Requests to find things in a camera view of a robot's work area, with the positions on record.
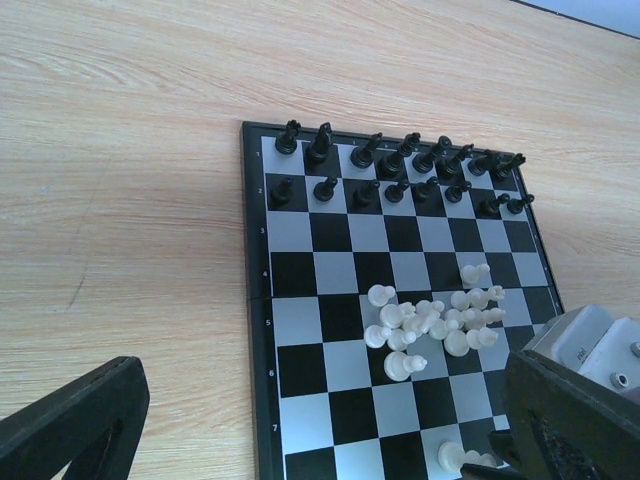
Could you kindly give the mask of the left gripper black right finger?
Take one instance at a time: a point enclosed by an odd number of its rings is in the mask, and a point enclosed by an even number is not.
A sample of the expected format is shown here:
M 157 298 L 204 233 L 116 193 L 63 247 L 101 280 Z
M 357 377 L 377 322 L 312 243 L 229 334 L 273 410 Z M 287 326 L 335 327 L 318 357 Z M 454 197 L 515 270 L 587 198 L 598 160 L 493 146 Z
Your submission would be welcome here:
M 637 479 L 639 404 L 532 350 L 509 354 L 504 405 L 527 479 Z

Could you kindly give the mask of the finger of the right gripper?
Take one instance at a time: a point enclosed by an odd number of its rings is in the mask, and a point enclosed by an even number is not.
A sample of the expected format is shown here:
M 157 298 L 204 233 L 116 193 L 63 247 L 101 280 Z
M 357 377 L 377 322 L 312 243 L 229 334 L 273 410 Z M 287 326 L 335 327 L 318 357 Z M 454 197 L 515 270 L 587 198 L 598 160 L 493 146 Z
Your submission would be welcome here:
M 517 471 L 478 464 L 463 464 L 460 473 L 464 480 L 520 480 L 520 473 Z
M 509 465 L 519 465 L 520 455 L 510 429 L 495 430 L 489 433 L 488 440 L 495 455 Z

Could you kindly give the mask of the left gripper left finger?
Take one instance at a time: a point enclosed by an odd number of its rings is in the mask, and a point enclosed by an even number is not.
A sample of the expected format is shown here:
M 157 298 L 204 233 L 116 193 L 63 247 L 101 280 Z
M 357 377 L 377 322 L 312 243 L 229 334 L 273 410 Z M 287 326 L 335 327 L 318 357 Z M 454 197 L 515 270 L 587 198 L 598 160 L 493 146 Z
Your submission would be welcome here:
M 149 402 L 139 358 L 106 362 L 1 421 L 1 477 L 128 478 Z

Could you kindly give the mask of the white pawn alone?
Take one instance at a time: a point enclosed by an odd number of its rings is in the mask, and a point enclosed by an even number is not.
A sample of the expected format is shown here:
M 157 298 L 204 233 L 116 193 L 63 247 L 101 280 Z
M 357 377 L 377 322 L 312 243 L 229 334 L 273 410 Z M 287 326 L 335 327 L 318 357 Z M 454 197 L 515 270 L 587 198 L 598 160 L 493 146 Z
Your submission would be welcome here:
M 449 473 L 459 473 L 465 463 L 492 468 L 498 467 L 498 462 L 493 455 L 489 453 L 480 454 L 475 450 L 465 451 L 461 444 L 451 441 L 440 445 L 437 459 L 441 468 Z

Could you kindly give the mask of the black pawn h file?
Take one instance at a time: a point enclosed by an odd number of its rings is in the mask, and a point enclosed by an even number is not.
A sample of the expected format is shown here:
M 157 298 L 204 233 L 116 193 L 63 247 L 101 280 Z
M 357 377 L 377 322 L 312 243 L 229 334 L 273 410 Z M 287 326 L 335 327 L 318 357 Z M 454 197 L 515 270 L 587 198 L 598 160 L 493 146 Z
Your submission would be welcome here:
M 279 179 L 270 190 L 270 200 L 274 208 L 286 205 L 293 195 L 293 180 L 291 177 Z

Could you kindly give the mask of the black pawn g file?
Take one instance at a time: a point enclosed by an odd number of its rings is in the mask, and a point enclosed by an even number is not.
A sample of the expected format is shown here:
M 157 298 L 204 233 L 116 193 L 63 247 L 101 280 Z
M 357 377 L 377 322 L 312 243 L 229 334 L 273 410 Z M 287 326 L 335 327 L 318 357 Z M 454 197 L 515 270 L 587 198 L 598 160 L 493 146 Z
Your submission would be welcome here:
M 322 203 L 329 202 L 334 196 L 337 183 L 335 176 L 328 176 L 325 180 L 318 182 L 313 189 L 315 199 Z

